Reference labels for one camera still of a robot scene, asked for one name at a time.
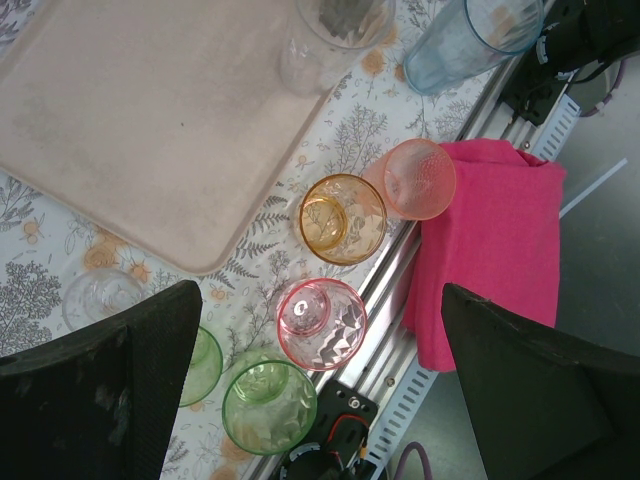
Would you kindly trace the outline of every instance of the floral tablecloth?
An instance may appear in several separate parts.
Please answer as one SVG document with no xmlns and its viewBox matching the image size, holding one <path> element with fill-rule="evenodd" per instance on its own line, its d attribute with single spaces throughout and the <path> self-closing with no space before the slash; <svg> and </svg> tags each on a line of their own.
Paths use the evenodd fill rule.
<svg viewBox="0 0 640 480">
<path fill-rule="evenodd" d="M 443 3 L 398 2 L 393 31 L 336 86 L 225 267 L 194 278 L 204 299 L 201 322 L 221 344 L 225 371 L 248 349 L 279 348 L 269 307 L 289 280 L 334 277 L 357 289 L 379 256 L 355 267 L 323 263 L 298 244 L 283 207 L 291 212 L 325 175 L 361 174 L 403 140 L 453 139 L 488 79 L 484 74 L 431 97 L 409 90 L 402 59 Z M 0 0 L 0 55 L 40 3 Z M 69 333 L 61 297 L 75 277 L 99 267 L 131 273 L 149 295 L 187 278 L 0 172 L 0 356 Z M 222 428 L 224 384 L 223 377 L 206 399 L 178 411 L 164 479 L 231 480 L 246 473 L 250 455 Z"/>
</svg>

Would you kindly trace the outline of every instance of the pink cloth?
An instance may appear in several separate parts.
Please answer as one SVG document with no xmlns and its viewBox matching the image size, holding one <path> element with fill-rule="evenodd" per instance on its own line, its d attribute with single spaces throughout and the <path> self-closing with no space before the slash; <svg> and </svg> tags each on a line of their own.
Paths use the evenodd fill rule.
<svg viewBox="0 0 640 480">
<path fill-rule="evenodd" d="M 555 325 L 565 171 L 507 141 L 441 146 L 456 166 L 456 194 L 442 215 L 422 222 L 403 322 L 416 334 L 420 365 L 450 371 L 455 363 L 440 315 L 445 283 Z"/>
</svg>

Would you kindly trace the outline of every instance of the plastic cup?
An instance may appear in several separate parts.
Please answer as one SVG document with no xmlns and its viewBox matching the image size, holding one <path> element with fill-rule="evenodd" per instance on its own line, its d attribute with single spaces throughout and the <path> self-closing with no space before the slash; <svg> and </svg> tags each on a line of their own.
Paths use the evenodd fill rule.
<svg viewBox="0 0 640 480">
<path fill-rule="evenodd" d="M 299 95 L 331 89 L 391 30 L 395 0 L 295 0 L 280 77 Z"/>
<path fill-rule="evenodd" d="M 294 228 L 319 258 L 334 265 L 355 265 L 380 247 L 387 212 L 380 194 L 355 175 L 323 178 L 303 198 Z"/>
<path fill-rule="evenodd" d="M 442 147 L 422 138 L 389 150 L 364 177 L 380 192 L 389 216 L 405 220 L 440 215 L 456 191 L 453 161 Z"/>
<path fill-rule="evenodd" d="M 277 306 L 278 339 L 287 356 L 307 370 L 332 370 L 353 357 L 367 331 L 358 293 L 332 278 L 290 285 Z"/>
<path fill-rule="evenodd" d="M 222 403 L 229 438 L 255 455 L 273 455 L 298 444 L 316 418 L 316 390 L 305 372 L 268 350 L 249 351 L 232 368 Z"/>
<path fill-rule="evenodd" d="M 540 36 L 542 0 L 450 0 L 404 61 L 407 83 L 435 95 L 527 51 Z"/>
<path fill-rule="evenodd" d="M 62 299 L 62 318 L 78 330 L 123 312 L 144 299 L 140 283 L 115 268 L 97 268 L 76 278 Z"/>
<path fill-rule="evenodd" d="M 180 406 L 187 407 L 209 395 L 222 374 L 222 350 L 215 337 L 198 327 L 189 370 L 182 387 Z"/>
</svg>

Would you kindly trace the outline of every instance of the black cable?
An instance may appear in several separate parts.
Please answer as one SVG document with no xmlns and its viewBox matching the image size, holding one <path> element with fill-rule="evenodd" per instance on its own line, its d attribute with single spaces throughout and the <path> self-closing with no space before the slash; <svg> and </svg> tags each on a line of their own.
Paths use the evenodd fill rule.
<svg viewBox="0 0 640 480">
<path fill-rule="evenodd" d="M 567 88 L 570 88 L 572 85 L 580 85 L 582 83 L 588 83 L 592 80 L 594 80 L 598 75 L 600 75 L 601 73 L 603 73 L 607 68 L 609 68 L 611 66 L 611 61 L 606 61 L 603 62 L 602 64 L 600 64 L 600 66 L 598 68 L 596 68 L 593 72 L 591 72 L 587 77 L 578 80 L 577 79 L 577 75 L 574 75 L 574 77 L 567 83 L 565 80 L 558 80 L 558 79 L 553 79 L 553 80 L 548 80 L 546 82 L 541 83 L 540 85 L 536 85 L 535 87 L 527 90 L 527 92 L 525 93 L 522 101 L 520 102 L 520 105 L 518 107 L 518 109 L 514 112 L 514 117 L 520 115 L 521 113 L 524 112 L 528 112 L 529 111 L 529 105 L 528 102 L 531 99 L 531 94 L 533 94 L 534 92 L 544 88 L 544 87 L 548 87 L 550 85 L 556 85 L 556 84 L 564 84 L 567 83 Z"/>
</svg>

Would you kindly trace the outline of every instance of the green cup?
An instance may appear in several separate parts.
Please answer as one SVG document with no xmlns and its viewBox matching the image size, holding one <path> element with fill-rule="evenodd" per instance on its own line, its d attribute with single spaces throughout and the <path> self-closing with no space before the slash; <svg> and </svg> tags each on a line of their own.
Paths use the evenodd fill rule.
<svg viewBox="0 0 640 480">
<path fill-rule="evenodd" d="M 222 403 L 229 438 L 255 455 L 289 450 L 316 418 L 318 398 L 306 373 L 271 350 L 243 354 L 231 372 Z"/>
<path fill-rule="evenodd" d="M 222 374 L 222 350 L 211 333 L 198 327 L 187 378 L 182 387 L 180 406 L 187 407 L 209 395 Z"/>
</svg>

